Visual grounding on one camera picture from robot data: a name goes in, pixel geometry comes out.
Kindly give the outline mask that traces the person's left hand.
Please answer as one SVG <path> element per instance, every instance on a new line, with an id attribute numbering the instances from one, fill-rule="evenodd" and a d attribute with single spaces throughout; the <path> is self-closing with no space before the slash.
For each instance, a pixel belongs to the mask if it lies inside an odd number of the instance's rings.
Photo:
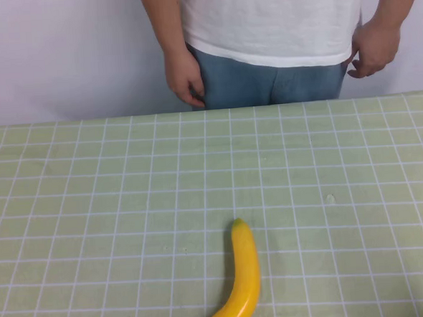
<path id="1" fill-rule="evenodd" d="M 396 57 L 401 27 L 372 19 L 357 28 L 352 39 L 352 51 L 346 64 L 353 69 L 347 74 L 361 79 L 383 70 Z"/>

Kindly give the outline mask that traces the person's right hand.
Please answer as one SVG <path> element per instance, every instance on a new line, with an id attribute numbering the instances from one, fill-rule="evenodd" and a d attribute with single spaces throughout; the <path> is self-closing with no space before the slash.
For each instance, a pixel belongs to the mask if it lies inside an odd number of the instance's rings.
<path id="1" fill-rule="evenodd" d="M 199 64 L 186 47 L 164 52 L 166 81 L 171 91 L 187 105 L 204 108 L 204 83 Z"/>

